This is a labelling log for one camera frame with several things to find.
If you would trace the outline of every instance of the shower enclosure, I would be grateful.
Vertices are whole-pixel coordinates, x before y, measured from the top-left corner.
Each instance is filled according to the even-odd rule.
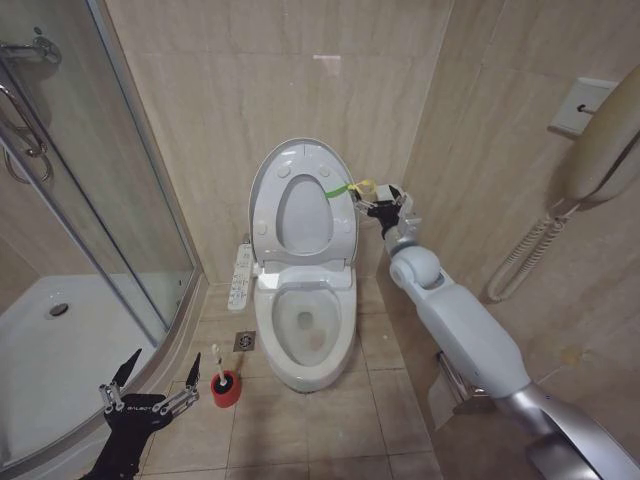
[[[0,476],[12,478],[100,425],[97,387],[137,348],[149,374],[201,267],[103,2],[0,7]]]

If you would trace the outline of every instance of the bidet remote control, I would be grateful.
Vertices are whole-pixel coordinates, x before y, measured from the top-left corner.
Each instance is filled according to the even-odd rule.
[[[227,309],[243,310],[247,306],[247,296],[249,295],[249,283],[251,282],[251,268],[253,266],[253,253],[251,244],[245,240],[238,247],[236,265],[231,279],[231,291]]]

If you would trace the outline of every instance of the shower drain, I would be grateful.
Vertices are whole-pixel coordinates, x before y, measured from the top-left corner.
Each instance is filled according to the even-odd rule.
[[[59,303],[51,307],[51,309],[49,310],[49,315],[51,315],[52,317],[59,317],[60,315],[64,315],[65,313],[67,313],[67,310],[69,310],[68,303]]]
[[[238,332],[236,333],[236,341],[233,344],[234,352],[250,352],[256,343],[256,332]]]

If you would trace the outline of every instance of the toilet lid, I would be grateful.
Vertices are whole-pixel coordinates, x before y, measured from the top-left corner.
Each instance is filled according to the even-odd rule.
[[[353,183],[344,162],[312,139],[288,140],[262,162],[251,187],[256,260],[288,265],[351,264],[357,217],[351,196],[325,193]]]

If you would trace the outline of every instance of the wall outlet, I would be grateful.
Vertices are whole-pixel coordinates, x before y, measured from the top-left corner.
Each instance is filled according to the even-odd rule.
[[[578,78],[553,117],[549,129],[570,137],[580,136],[593,116],[589,112],[597,111],[617,85],[617,82],[607,80]]]

